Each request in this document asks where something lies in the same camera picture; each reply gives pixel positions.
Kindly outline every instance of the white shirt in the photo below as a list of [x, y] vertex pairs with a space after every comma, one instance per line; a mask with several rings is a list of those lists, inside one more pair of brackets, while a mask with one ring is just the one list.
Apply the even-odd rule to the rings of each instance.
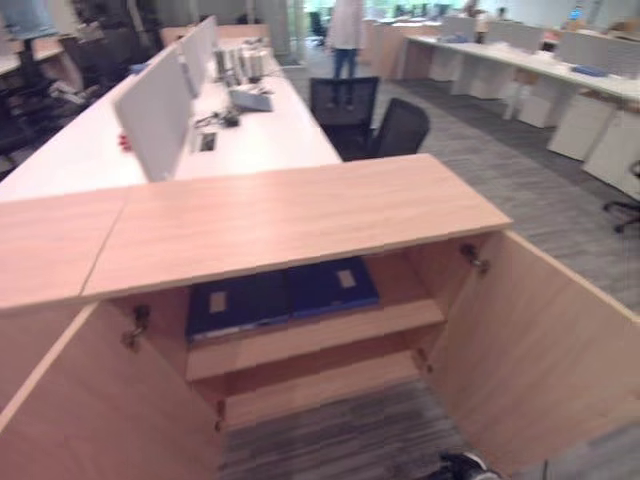
[[337, 0], [333, 7], [327, 45], [348, 50], [362, 48], [363, 20], [364, 0]]

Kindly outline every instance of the cabinet door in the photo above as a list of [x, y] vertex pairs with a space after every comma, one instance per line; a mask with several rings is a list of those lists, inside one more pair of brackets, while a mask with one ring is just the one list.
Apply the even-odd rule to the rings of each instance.
[[144, 339], [137, 353], [122, 345], [131, 328], [107, 303], [71, 322], [4, 431], [0, 422], [0, 478], [215, 478], [216, 415]]
[[637, 317], [515, 234], [480, 256], [427, 369], [471, 445], [511, 473], [640, 418]]

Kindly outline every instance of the red object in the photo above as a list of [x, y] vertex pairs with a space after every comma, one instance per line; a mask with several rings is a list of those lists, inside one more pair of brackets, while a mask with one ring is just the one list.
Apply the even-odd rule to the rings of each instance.
[[132, 150], [129, 138], [124, 133], [118, 136], [118, 145], [120, 145], [120, 148], [122, 148], [124, 152], [130, 152]]

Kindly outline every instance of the white partition panel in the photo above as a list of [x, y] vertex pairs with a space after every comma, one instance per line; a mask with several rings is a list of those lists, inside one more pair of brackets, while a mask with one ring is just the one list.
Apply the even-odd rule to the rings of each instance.
[[133, 151], [152, 182], [173, 177], [192, 112], [176, 47], [161, 55], [114, 101]]
[[184, 55], [184, 61], [187, 65], [189, 80], [196, 97], [202, 91], [202, 84], [207, 76], [206, 61], [204, 60], [202, 32], [204, 29], [198, 27], [180, 40], [180, 49]]

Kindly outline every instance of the paper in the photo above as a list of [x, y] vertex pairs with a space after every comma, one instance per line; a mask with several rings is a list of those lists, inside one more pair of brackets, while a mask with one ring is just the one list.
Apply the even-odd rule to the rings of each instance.
[[340, 280], [340, 286], [344, 289], [356, 286], [356, 279], [353, 278], [351, 270], [340, 270], [338, 272], [338, 280]]
[[227, 292], [213, 292], [209, 296], [209, 313], [220, 313], [227, 309]]

